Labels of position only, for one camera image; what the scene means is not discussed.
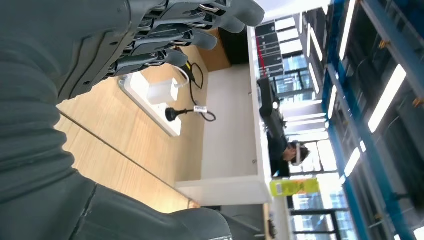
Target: robotic hand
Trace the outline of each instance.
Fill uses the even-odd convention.
[[[230,240],[208,209],[159,213],[83,177],[54,130],[56,105],[100,81],[212,49],[204,32],[240,32],[253,0],[11,0],[0,9],[0,239]]]
[[[41,70],[62,102],[108,77],[183,66],[187,56],[171,47],[213,49],[204,30],[239,33],[263,17],[253,0],[13,0],[0,14],[1,58]]]

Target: glass window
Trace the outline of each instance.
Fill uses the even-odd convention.
[[[306,62],[305,56],[302,55],[298,55],[298,56],[291,56],[291,57],[287,57],[284,58],[282,60],[282,63],[284,65],[284,71],[292,71],[292,70],[297,70],[297,69],[304,69],[308,67],[308,63]],[[309,75],[309,71],[302,71],[303,74]]]
[[[281,30],[281,29],[286,29],[286,28],[290,28],[290,27],[294,27],[296,26],[295,23],[295,19],[293,17],[289,17],[283,20],[279,20],[275,22],[275,29]]]
[[[298,215],[293,216],[291,221],[292,229],[295,232],[304,231],[319,231],[319,232],[331,232],[334,231],[333,221],[331,216],[328,215]]]
[[[311,81],[311,76],[309,75],[309,71],[308,70],[303,70],[300,71],[300,77],[302,79],[303,82],[303,87],[305,89],[310,89],[313,88],[313,83]]]
[[[301,51],[303,49],[302,43],[299,39],[281,43],[279,48],[281,50],[281,54],[290,54]]]
[[[335,234],[296,234],[296,240],[336,240]]]
[[[277,37],[278,37],[278,41],[282,42],[282,41],[286,41],[289,39],[295,39],[299,37],[299,33],[298,30],[296,28],[290,29],[290,30],[285,30],[285,31],[281,31],[279,33],[277,33]]]
[[[302,89],[301,81],[297,73],[276,76],[273,80],[275,81],[277,94]]]

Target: ceiling light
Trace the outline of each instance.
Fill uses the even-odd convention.
[[[322,10],[324,10],[324,14],[327,15],[329,13],[329,6],[328,5],[322,6]]]
[[[317,82],[317,76],[315,76],[314,68],[312,67],[312,64],[309,63],[309,72],[312,77],[313,87],[315,88],[316,94],[320,93],[320,86],[318,86]]]
[[[286,103],[280,105],[280,110],[287,110],[287,109],[298,109],[298,108],[304,108],[307,106],[312,106],[315,104],[322,104],[322,100],[307,100],[307,101],[301,101],[301,102],[295,102],[295,103]]]
[[[351,30],[352,18],[354,16],[356,0],[350,0],[349,8],[347,9],[346,23],[344,24],[343,36],[341,37],[340,60],[343,61],[346,53],[346,45],[348,44],[349,31]]]
[[[287,127],[294,127],[294,126],[301,126],[301,125],[308,125],[308,124],[319,124],[319,123],[325,123],[327,119],[321,118],[321,119],[313,119],[313,120],[307,120],[307,121],[291,121],[287,122],[285,125]]]
[[[303,12],[299,13],[299,33],[302,33],[304,29],[304,14]]]
[[[341,176],[338,181],[339,181],[340,185],[345,184],[346,183],[346,176],[345,175]]]
[[[313,141],[321,141],[329,139],[329,133],[326,131],[309,133],[309,134],[301,134],[289,136],[288,141],[298,141],[298,142],[313,142]]]
[[[317,38],[317,36],[315,35],[315,31],[314,31],[314,29],[313,29],[313,28],[311,28],[310,30],[311,30],[311,31],[310,31],[310,36],[311,36],[311,38],[312,38],[313,45],[315,46],[316,53],[318,54],[318,58],[319,58],[319,60],[320,60],[320,61],[322,61],[322,60],[323,60],[323,52],[321,51],[320,44],[318,43],[318,38]]]
[[[417,240],[418,239],[424,239],[424,226],[413,231],[413,234],[415,235],[415,238]]]
[[[375,110],[372,113],[371,118],[369,119],[368,127],[371,133],[374,133],[377,130],[377,127],[379,126],[384,115],[386,114],[387,109],[389,109],[389,106],[392,103],[393,98],[395,98],[395,95],[398,92],[399,88],[401,87],[402,83],[404,82],[406,76],[407,76],[407,73],[405,72],[404,68],[400,64],[398,64],[396,69],[393,72],[393,75],[388,81],[388,84],[385,87],[383,95],[378,101],[378,104],[375,107]]]
[[[294,121],[300,121],[300,120],[306,120],[306,119],[315,119],[315,118],[322,118],[325,117],[326,113],[315,113],[315,114],[309,114],[309,115],[301,115],[301,116],[290,116],[284,118],[284,121],[286,122],[294,122]]]
[[[367,147],[365,147],[364,141],[360,141],[359,145],[360,149],[362,149],[362,152],[365,153],[367,151]]]
[[[336,93],[337,88],[335,85],[333,85],[331,90],[330,104],[328,106],[328,119],[331,119],[333,116],[334,105],[336,103]]]
[[[361,153],[359,152],[359,148],[355,148],[349,158],[349,161],[346,164],[346,167],[344,168],[344,174],[346,175],[346,177],[349,177],[351,175],[360,157]]]
[[[307,46],[306,46],[306,54],[309,58],[311,56],[311,24],[307,24]]]
[[[316,128],[316,129],[309,129],[309,130],[303,130],[303,131],[292,131],[292,132],[286,132],[286,135],[305,135],[305,134],[314,134],[314,133],[321,133],[325,132],[327,129],[325,127],[322,128]]]

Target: black cable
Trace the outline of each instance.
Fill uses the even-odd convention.
[[[199,71],[200,71],[200,74],[201,74],[201,84],[200,84],[200,86],[198,85],[198,83],[196,82],[196,81],[194,81],[194,84],[196,85],[196,87],[198,87],[199,89],[203,89],[203,82],[205,81],[205,76],[203,75],[203,71],[202,71],[202,69],[200,68],[200,66],[197,64],[197,63],[193,63],[192,65],[191,65],[191,72],[193,73],[193,67],[194,66],[196,66],[198,69],[199,69]]]
[[[203,88],[203,72],[202,72],[202,70],[200,70],[200,72],[201,72],[201,76],[202,76],[202,81],[201,81],[201,87],[199,87],[196,83],[194,83],[194,84],[196,84],[196,86],[197,87],[199,87],[200,89],[202,89]],[[198,104],[197,104],[197,102],[196,102],[196,100],[195,100],[195,98],[193,97],[193,87],[192,87],[192,82],[194,82],[194,81],[189,81],[190,83],[189,83],[189,86],[190,86],[190,97],[191,97],[191,101],[193,102],[193,104],[195,105],[195,106],[198,106]],[[207,115],[211,115],[212,116],[212,119],[208,119],[207,117],[206,117],[206,114]],[[205,120],[205,121],[207,121],[207,122],[214,122],[215,120],[217,120],[217,116],[215,116],[215,114],[213,113],[213,112],[211,112],[211,111],[207,111],[206,112],[206,114],[204,114],[204,113],[200,113],[200,115],[203,117],[203,119]]]

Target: blue beam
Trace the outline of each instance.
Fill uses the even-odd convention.
[[[338,64],[338,75],[346,77],[345,70],[343,65],[339,61]],[[363,114],[359,108],[356,97],[349,87],[349,83],[346,82],[342,86],[342,91],[346,97],[347,104],[350,108],[350,112],[352,114],[353,122],[349,124],[353,124],[354,128],[357,129],[357,133],[359,137],[362,139],[366,146],[366,155],[363,158],[366,161],[363,161],[362,164],[369,165],[369,169],[371,170],[378,188],[380,189],[382,198],[385,203],[386,211],[391,218],[394,228],[396,229],[397,234],[399,234],[402,240],[415,240],[413,233],[408,227],[404,215],[402,214],[401,207],[399,205],[398,200],[394,197],[394,192],[392,186],[389,181],[389,177],[385,171],[385,167],[380,158],[380,154],[377,151],[377,147],[372,138],[372,134],[368,128],[368,126],[364,123]]]
[[[344,176],[343,169],[345,169],[345,158],[342,151],[342,146],[340,145],[339,137],[336,133],[336,128],[333,123],[330,122],[328,127],[328,135],[330,137],[331,145],[334,151],[335,162],[337,164],[337,169],[340,171],[340,175]],[[349,203],[350,212],[352,214],[353,221],[356,226],[356,231],[358,233],[359,239],[361,240],[370,240],[368,233],[367,225],[364,221],[364,215],[358,204],[358,200],[355,195],[355,190],[352,187],[352,183],[349,179],[346,179],[344,183],[344,192],[346,194],[347,202]]]

